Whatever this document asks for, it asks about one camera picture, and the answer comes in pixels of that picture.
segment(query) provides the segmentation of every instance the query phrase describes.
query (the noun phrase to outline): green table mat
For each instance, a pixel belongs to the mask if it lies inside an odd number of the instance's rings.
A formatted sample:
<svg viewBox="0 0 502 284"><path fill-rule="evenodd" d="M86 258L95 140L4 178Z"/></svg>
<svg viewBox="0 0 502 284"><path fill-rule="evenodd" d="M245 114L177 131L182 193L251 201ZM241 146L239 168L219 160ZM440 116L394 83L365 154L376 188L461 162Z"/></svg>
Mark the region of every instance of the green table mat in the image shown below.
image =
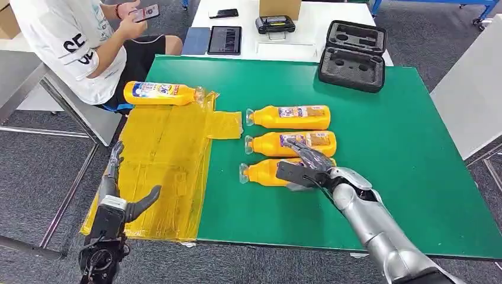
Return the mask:
<svg viewBox="0 0 502 284"><path fill-rule="evenodd" d="M317 64L157 56L149 82L221 93L220 111L267 105L328 105L334 158L373 184L410 240L429 255L502 259L502 236L415 68L387 67L376 94L322 83ZM319 191L239 183L240 140L213 141L198 240L363 250L343 216Z"/></svg>

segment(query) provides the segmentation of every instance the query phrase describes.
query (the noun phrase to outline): phone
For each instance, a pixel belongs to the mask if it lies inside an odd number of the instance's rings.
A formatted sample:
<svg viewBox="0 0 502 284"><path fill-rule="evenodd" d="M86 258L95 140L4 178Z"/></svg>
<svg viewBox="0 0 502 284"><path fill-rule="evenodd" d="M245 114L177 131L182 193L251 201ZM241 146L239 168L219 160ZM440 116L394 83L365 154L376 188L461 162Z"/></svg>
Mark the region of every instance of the phone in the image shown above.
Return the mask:
<svg viewBox="0 0 502 284"><path fill-rule="evenodd" d="M142 22L160 16L158 4L144 7L136 11L132 11L131 14L132 13L136 15L136 17L134 18L134 22Z"/></svg>
<svg viewBox="0 0 502 284"><path fill-rule="evenodd" d="M226 9L226 10L219 10L216 15L210 15L209 19L219 19L219 18L230 18L230 17L238 17L239 12L237 12L237 9Z"/></svg>

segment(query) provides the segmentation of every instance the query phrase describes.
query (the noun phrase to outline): cardboard box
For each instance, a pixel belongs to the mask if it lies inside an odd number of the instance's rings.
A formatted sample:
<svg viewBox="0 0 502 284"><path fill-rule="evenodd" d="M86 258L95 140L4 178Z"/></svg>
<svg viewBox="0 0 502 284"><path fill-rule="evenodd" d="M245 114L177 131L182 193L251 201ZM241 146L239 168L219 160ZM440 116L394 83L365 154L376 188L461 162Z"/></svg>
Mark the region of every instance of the cardboard box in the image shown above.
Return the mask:
<svg viewBox="0 0 502 284"><path fill-rule="evenodd" d="M260 17L286 15L296 21L300 5L301 0L260 0Z"/></svg>
<svg viewBox="0 0 502 284"><path fill-rule="evenodd" d="M9 4L9 1L0 0L1 5L7 5L2 7L0 6L0 38L11 40L15 36L17 36L21 30L19 29L19 25L14 16L14 12Z"/></svg>

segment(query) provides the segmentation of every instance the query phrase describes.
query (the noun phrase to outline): orange bottle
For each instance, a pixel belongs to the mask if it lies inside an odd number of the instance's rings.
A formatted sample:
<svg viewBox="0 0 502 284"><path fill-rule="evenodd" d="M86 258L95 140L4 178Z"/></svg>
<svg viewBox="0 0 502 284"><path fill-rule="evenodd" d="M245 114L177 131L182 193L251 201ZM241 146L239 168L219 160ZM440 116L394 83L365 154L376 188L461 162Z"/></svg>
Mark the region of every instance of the orange bottle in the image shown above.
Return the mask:
<svg viewBox="0 0 502 284"><path fill-rule="evenodd" d="M326 130L331 121L329 107L325 105L266 106L259 111L246 111L246 124L266 128Z"/></svg>
<svg viewBox="0 0 502 284"><path fill-rule="evenodd" d="M331 131L270 132L256 138L247 135L244 150L246 154L257 152L269 157L298 157L295 151L284 145L289 138L301 141L328 157L336 151L336 139Z"/></svg>
<svg viewBox="0 0 502 284"><path fill-rule="evenodd" d="M333 162L333 166L336 166L336 162L333 159L331 160ZM286 186L288 184L286 180L278 179L277 177L275 177L277 173L278 163L280 161L303 165L301 158L268 159L251 166L240 164L240 183L257 182L263 186Z"/></svg>
<svg viewBox="0 0 502 284"><path fill-rule="evenodd" d="M124 88L125 100L134 105L186 105L204 99L202 87L131 81Z"/></svg>

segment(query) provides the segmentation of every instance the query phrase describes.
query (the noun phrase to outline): open carrying case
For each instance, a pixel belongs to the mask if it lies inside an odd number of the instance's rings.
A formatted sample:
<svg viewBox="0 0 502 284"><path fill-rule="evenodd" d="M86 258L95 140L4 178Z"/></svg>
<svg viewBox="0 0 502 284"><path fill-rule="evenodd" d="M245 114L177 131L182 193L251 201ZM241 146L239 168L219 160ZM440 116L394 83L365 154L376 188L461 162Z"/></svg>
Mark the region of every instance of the open carrying case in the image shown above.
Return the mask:
<svg viewBox="0 0 502 284"><path fill-rule="evenodd" d="M387 32L384 28L332 21L326 37L319 79L323 82L376 93L384 86Z"/></svg>

